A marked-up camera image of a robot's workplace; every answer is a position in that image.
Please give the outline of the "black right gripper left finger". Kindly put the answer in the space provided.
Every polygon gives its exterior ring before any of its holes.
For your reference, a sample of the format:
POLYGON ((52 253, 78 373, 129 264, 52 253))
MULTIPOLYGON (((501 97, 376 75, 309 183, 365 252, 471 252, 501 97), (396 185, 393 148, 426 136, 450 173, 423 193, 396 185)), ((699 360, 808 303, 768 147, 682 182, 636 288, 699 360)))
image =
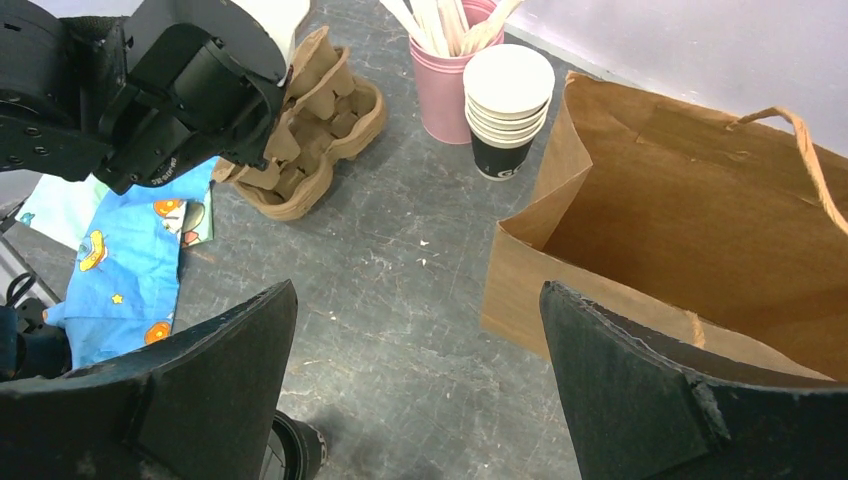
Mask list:
POLYGON ((5 479, 256 479, 291 351, 291 281, 146 347, 1 387, 5 479))

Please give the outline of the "brown paper takeout bag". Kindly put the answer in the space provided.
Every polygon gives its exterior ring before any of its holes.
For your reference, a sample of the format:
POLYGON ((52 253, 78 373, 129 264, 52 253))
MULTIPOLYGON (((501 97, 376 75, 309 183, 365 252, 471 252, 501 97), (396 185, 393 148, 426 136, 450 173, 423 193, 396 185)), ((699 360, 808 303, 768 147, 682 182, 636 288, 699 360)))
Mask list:
POLYGON ((499 221, 484 329, 537 354, 559 281, 711 353, 847 378, 847 161, 764 124, 572 72, 531 203, 499 221))

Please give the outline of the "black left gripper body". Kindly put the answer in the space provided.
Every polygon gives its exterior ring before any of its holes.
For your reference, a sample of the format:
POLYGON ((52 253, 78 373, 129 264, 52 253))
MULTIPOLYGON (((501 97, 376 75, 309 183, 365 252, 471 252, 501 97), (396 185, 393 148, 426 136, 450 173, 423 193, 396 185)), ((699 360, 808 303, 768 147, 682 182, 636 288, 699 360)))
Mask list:
POLYGON ((263 170, 289 83, 271 1, 144 1, 126 17, 1 5, 1 168, 116 193, 206 160, 263 170))

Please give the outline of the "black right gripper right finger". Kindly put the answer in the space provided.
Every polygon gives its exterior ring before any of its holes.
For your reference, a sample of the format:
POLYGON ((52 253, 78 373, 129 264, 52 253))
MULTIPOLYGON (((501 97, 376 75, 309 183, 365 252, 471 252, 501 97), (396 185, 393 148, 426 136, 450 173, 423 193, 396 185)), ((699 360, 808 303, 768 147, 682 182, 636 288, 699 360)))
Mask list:
POLYGON ((557 281, 539 307, 585 479, 843 479, 847 387, 707 352, 557 281))

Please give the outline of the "brown cardboard cup carriers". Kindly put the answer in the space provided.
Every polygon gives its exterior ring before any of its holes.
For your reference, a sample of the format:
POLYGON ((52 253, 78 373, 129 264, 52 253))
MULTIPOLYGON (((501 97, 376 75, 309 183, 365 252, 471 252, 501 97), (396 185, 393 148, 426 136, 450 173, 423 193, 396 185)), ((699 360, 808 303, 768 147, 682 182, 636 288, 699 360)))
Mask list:
POLYGON ((334 168, 352 160, 383 131, 380 89, 349 66, 351 49, 335 46, 323 26, 298 45, 285 103, 265 147, 264 170, 217 161, 212 179, 231 184, 266 217, 304 217, 329 190, 334 168))

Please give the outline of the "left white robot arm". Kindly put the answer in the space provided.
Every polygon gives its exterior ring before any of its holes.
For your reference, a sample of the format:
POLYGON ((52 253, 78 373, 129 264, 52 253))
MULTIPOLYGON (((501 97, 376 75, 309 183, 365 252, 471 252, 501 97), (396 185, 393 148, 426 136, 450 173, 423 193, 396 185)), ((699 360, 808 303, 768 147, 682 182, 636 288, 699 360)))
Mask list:
POLYGON ((1 169, 116 193, 221 156, 265 168, 305 16, 280 1, 147 0, 127 16, 1 5, 1 169))

